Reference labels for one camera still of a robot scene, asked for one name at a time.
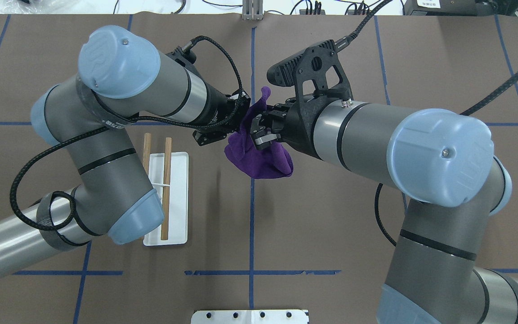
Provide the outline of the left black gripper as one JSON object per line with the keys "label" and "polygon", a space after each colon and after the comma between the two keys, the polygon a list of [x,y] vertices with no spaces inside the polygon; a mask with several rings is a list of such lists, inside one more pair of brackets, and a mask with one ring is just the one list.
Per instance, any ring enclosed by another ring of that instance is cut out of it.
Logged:
{"label": "left black gripper", "polygon": [[231,133],[240,129],[243,117],[250,107],[250,98],[246,92],[234,93],[228,97],[220,92],[212,92],[204,107],[201,129],[193,132],[193,138],[199,146],[222,141]]}

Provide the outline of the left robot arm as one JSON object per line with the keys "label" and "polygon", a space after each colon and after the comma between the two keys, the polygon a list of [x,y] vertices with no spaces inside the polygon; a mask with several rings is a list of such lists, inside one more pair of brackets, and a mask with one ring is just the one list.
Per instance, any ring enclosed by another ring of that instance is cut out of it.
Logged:
{"label": "left robot arm", "polygon": [[[237,90],[223,94],[193,66],[198,36],[173,52],[117,25],[94,31],[80,50],[78,72],[31,108],[31,125],[50,148],[31,158],[9,191],[13,215],[0,221],[0,279],[107,234],[126,244],[165,219],[162,203],[126,127],[153,121],[194,130],[199,145],[237,131],[250,106]],[[35,163],[66,149],[82,183],[21,209],[17,191]]]}

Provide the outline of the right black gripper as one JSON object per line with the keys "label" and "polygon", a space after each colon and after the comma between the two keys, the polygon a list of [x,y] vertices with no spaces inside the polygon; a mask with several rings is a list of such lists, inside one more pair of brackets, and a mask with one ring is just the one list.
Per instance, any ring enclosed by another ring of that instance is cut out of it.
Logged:
{"label": "right black gripper", "polygon": [[264,150],[272,142],[285,142],[294,150],[319,159],[314,146],[315,123],[327,106],[320,97],[304,101],[288,99],[285,103],[267,105],[267,111],[251,120],[250,135],[257,150]]}

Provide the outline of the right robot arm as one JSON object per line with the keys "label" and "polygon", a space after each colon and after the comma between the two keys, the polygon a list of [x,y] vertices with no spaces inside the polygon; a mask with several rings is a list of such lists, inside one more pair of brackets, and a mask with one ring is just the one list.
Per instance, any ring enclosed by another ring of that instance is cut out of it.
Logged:
{"label": "right robot arm", "polygon": [[251,115],[257,149],[294,150],[405,193],[379,324],[518,324],[518,279],[475,266],[512,194],[479,119],[350,99],[288,100]]}

